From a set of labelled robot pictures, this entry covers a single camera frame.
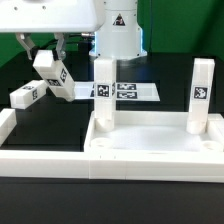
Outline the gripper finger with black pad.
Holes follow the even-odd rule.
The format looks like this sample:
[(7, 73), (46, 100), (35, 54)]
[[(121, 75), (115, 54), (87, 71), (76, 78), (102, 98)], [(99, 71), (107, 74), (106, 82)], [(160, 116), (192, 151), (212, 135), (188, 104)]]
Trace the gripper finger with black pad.
[(56, 43), (56, 48), (53, 50), (54, 60), (64, 60), (66, 58), (66, 42), (68, 35), (65, 33), (55, 33), (54, 34)]
[(17, 33), (16, 39), (20, 43), (20, 45), (27, 52), (27, 56), (29, 60), (33, 60), (35, 58), (35, 53), (37, 50), (37, 46), (31, 39), (30, 33)]

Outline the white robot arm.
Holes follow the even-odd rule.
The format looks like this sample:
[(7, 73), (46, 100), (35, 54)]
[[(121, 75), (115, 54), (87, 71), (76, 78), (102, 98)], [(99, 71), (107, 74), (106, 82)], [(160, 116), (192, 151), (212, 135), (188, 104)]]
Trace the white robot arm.
[(33, 33), (52, 33), (56, 57), (65, 57), (71, 33), (92, 33), (92, 57), (135, 60), (145, 57), (143, 31), (137, 22), (138, 0), (0, 0), (0, 33), (14, 33), (33, 59)]

